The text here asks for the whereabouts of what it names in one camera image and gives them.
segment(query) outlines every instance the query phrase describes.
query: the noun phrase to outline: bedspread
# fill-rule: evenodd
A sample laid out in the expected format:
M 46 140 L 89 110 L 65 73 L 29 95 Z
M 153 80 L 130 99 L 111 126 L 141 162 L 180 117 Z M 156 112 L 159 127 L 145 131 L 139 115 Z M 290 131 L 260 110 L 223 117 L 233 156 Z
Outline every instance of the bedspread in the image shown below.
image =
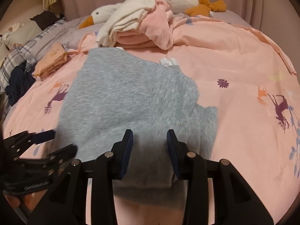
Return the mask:
M 197 84 L 198 103 L 218 107 L 211 160 L 230 160 L 276 223 L 293 203 L 300 184 L 300 87 L 291 61 L 261 32 L 210 18 L 185 18 L 174 28 L 173 37 L 168 51 L 157 47 L 126 51 L 157 63 L 164 57 L 179 62 L 182 72 Z M 74 56 L 42 85 L 34 83 L 17 103 L 4 137 L 54 128 L 61 100 L 85 57 Z M 24 156 L 38 156 L 40 152 L 34 155 L 36 148 Z M 120 225 L 182 223 L 182 210 L 117 197 L 115 206 Z M 212 224 L 213 199 L 209 207 Z

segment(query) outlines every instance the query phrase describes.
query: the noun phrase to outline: black cloth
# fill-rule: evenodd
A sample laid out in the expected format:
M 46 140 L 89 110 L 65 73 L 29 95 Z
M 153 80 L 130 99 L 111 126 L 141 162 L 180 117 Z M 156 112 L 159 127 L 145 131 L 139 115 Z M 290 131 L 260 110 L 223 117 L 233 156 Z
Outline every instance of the black cloth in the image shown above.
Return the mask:
M 55 16 L 51 11 L 44 11 L 31 18 L 37 23 L 41 30 L 46 29 L 48 26 L 53 25 L 59 18 Z
M 8 95 L 8 102 L 13 106 L 32 86 L 35 79 L 32 77 L 32 72 L 35 69 L 33 65 L 25 72 L 26 60 L 19 66 L 15 67 L 9 78 L 9 85 L 5 88 L 5 93 Z

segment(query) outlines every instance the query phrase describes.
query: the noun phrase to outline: metal pin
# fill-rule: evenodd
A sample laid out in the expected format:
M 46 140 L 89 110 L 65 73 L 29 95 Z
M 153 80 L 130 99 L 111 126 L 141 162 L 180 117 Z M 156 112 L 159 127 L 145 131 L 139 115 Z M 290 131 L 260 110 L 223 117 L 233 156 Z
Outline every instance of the metal pin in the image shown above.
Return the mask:
M 77 166 L 79 163 L 80 163 L 80 161 L 78 159 L 75 159 L 75 160 L 71 161 L 71 164 L 73 166 Z
M 50 176 L 50 175 L 54 174 L 54 170 L 53 170 L 53 169 L 50 169 L 47 173 L 48 173 L 48 175 Z
M 189 151 L 189 152 L 187 153 L 187 156 L 188 156 L 189 158 L 194 158 L 194 157 L 196 156 L 196 153 L 194 153 L 194 152 L 192 152 L 192 151 Z
M 227 159 L 222 159 L 221 160 L 221 163 L 223 164 L 223 165 L 225 165 L 225 166 L 227 166 L 227 165 L 229 165 L 229 160 L 227 160 Z
M 113 156 L 113 152 L 112 151 L 108 151 L 108 152 L 104 153 L 104 156 L 106 156 L 107 158 L 112 157 Z

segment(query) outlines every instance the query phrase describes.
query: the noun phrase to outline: purple deer print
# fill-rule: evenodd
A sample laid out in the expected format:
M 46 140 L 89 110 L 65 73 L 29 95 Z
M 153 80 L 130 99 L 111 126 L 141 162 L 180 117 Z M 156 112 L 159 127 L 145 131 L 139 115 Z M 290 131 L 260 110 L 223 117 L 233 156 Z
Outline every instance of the purple deer print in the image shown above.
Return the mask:
M 48 102 L 47 106 L 44 107 L 44 115 L 51 112 L 52 101 L 62 101 L 65 98 L 66 94 L 68 93 L 67 92 L 68 88 L 69 85 L 61 85 L 59 87 L 59 90 L 56 93 L 56 95 L 52 98 L 51 101 Z
M 282 95 L 276 95 L 277 97 L 282 97 L 282 103 L 280 103 L 278 105 L 276 99 L 275 99 L 275 96 L 273 95 L 274 97 L 274 101 L 272 99 L 272 97 L 268 94 L 268 96 L 271 98 L 274 106 L 275 106 L 275 112 L 277 114 L 277 117 L 276 119 L 279 120 L 279 123 L 278 125 L 280 125 L 280 127 L 282 127 L 283 131 L 285 132 L 286 130 L 286 127 L 289 129 L 290 128 L 290 125 L 289 123 L 287 122 L 287 119 L 283 116 L 282 112 L 285 110 L 285 109 L 288 109 L 288 104 L 287 104 L 287 100 L 285 99 L 284 96 Z

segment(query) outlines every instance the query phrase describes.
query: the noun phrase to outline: orange package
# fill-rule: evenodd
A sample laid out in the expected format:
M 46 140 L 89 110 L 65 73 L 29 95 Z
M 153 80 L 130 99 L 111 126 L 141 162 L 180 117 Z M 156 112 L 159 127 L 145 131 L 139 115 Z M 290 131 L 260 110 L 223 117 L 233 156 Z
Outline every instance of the orange package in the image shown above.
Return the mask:
M 62 44 L 55 42 L 51 49 L 37 63 L 32 76 L 36 80 L 43 81 L 64 65 L 67 62 L 67 59 L 68 54 L 62 47 Z

